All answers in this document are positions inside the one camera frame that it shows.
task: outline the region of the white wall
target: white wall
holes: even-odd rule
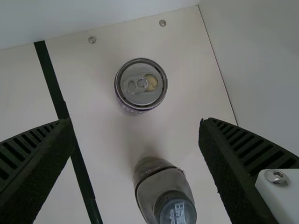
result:
[[[239,125],[299,155],[299,1],[199,7]]]
[[[200,0],[2,0],[0,49],[196,5]]]

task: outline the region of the black ribbed plastic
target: black ribbed plastic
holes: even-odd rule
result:
[[[254,181],[263,169],[299,168],[299,157],[273,142],[225,121],[208,120]]]
[[[48,134],[59,125],[55,121],[23,132],[0,143],[0,193],[26,166]]]

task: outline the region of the white floor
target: white floor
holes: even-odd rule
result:
[[[159,26],[161,19],[166,20],[165,27]],[[91,35],[97,37],[95,44],[88,42]],[[233,124],[235,119],[197,7],[66,35],[46,44],[104,224],[144,223],[135,202],[132,168],[149,154],[185,171],[198,223],[230,223],[198,148],[198,129],[202,117]],[[136,57],[159,63],[169,89],[158,108],[129,116],[115,99],[113,81],[117,70]],[[59,201],[71,200],[69,183],[59,181],[61,186],[51,192],[35,223],[83,223],[81,213],[76,222],[67,220],[65,213],[77,212],[72,205],[57,209]]]

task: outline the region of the white panel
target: white panel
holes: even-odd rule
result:
[[[91,35],[95,44],[88,42]],[[152,151],[186,172],[198,223],[230,223],[199,150],[198,130],[202,117],[235,120],[197,7],[46,43],[105,224],[144,223],[132,168]],[[136,57],[159,63],[169,88],[156,109],[130,116],[122,113],[113,82],[117,70]]]
[[[0,51],[0,141],[57,120],[33,44]],[[35,224],[89,223],[70,162],[50,192]]]
[[[199,7],[239,125],[299,155],[299,1]]]
[[[299,169],[279,169],[289,178],[289,185],[285,187],[269,182],[265,171],[259,172],[255,187],[273,216],[280,224],[299,224]]]
[[[200,0],[2,0],[0,49],[194,6]]]

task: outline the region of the hex bolt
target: hex bolt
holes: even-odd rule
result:
[[[166,26],[166,21],[165,20],[160,20],[159,22],[161,27],[165,27]]]
[[[286,187],[290,183],[290,179],[283,172],[276,169],[268,169],[265,172],[265,178],[279,187]]]
[[[90,43],[96,43],[96,41],[97,41],[97,38],[95,36],[90,36],[88,38],[88,42],[90,42]]]

